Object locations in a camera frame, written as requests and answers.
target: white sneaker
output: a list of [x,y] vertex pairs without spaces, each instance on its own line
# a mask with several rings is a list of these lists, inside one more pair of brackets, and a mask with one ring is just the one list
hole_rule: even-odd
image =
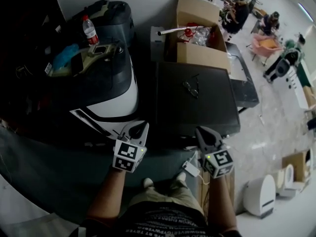
[[154,182],[150,178],[145,178],[143,185],[144,185],[144,188],[147,189],[148,187],[153,187]]
[[185,182],[187,175],[184,172],[181,172],[179,175],[177,175],[176,180],[180,180]]

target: green shirt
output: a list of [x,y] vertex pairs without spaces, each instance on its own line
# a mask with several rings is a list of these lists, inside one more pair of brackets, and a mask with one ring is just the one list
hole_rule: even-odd
[[298,67],[298,65],[304,59],[305,54],[302,51],[301,47],[297,43],[295,43],[294,40],[289,39],[285,42],[285,50],[281,54],[281,57],[284,58],[288,53],[291,53],[291,52],[299,52],[298,59],[294,64],[295,67]]

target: khaki shorts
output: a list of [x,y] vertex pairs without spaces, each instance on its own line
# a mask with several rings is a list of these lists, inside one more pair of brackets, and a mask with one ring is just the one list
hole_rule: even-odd
[[181,180],[175,180],[170,186],[170,195],[165,196],[158,193],[154,187],[148,187],[144,192],[132,198],[129,206],[134,204],[150,201],[150,202],[173,202],[186,207],[198,210],[204,215],[204,212],[193,196],[187,184]]

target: cardboard box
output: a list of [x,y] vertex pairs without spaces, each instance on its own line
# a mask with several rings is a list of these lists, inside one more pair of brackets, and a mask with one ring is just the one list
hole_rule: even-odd
[[305,87],[303,87],[303,91],[304,91],[304,94],[305,94],[305,97],[306,97],[306,101],[307,101],[308,107],[316,105],[316,100],[313,97],[314,93],[313,93],[312,89],[310,87],[308,87],[308,86],[305,86]]
[[308,151],[293,154],[282,158],[282,168],[286,168],[289,164],[294,167],[294,182],[305,183],[306,155]]
[[231,66],[227,57],[226,45],[217,24],[219,11],[217,6],[204,0],[178,0],[177,16],[173,27],[196,23],[212,27],[215,37],[211,47],[206,47],[180,42],[177,33],[170,34],[169,48],[171,50],[169,54],[176,56],[177,62],[227,69],[230,74]]

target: black t-shirt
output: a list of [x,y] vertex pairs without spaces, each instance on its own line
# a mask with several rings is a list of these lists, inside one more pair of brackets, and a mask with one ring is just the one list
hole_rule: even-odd
[[271,34],[271,28],[274,27],[277,30],[280,28],[280,23],[277,21],[271,21],[269,15],[265,15],[263,17],[263,22],[265,23],[265,26],[263,27],[263,32],[267,35]]
[[[141,202],[135,204],[119,218],[112,229],[94,220],[84,221],[81,227],[86,228],[86,237],[222,236],[207,226],[203,215],[199,211],[169,202]],[[77,236],[78,229],[72,233],[71,237]],[[241,237],[237,231],[227,232],[223,236]]]
[[239,32],[239,30],[242,29],[243,25],[245,24],[249,16],[248,4],[239,5],[236,3],[235,10],[236,21],[238,22],[238,24],[236,24],[236,22],[232,19],[232,16],[230,14],[228,15],[228,18],[231,19],[231,22],[227,23],[226,25],[224,25],[223,22],[224,29],[226,29],[227,32],[232,34],[236,34]]

